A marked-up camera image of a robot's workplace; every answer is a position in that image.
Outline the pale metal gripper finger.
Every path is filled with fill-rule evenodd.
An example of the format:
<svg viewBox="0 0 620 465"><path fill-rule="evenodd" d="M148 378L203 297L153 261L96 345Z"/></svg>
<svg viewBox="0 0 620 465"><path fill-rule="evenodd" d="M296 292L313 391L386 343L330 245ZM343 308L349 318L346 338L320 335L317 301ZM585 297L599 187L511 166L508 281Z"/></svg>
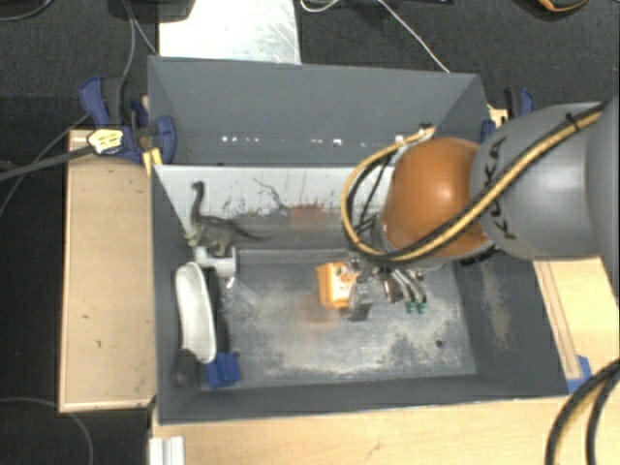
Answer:
<svg viewBox="0 0 620 465"><path fill-rule="evenodd" d="M347 320L350 322L366 321L373 302L368 285L366 283L355 283L348 299Z"/></svg>

